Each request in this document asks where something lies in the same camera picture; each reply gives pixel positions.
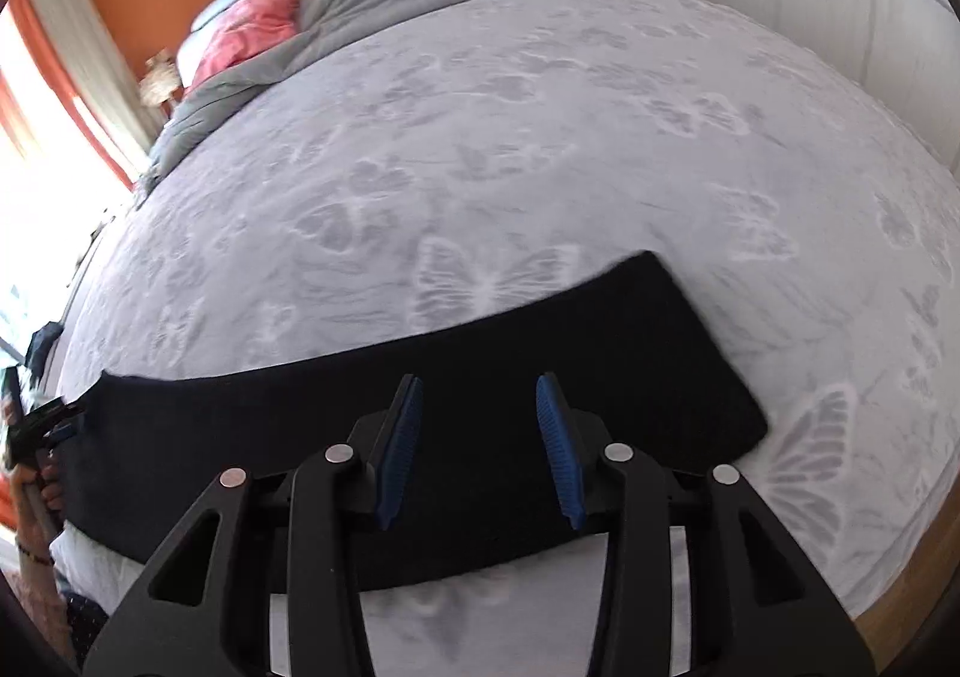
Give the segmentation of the left hand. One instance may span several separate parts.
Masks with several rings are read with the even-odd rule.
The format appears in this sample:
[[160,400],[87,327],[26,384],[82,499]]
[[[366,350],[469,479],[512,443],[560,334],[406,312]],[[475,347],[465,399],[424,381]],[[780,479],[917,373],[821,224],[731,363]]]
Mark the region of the left hand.
[[64,509],[64,487],[55,456],[44,456],[37,468],[18,464],[10,475],[10,490],[18,544],[34,557],[49,560],[50,542],[59,534],[55,519]]

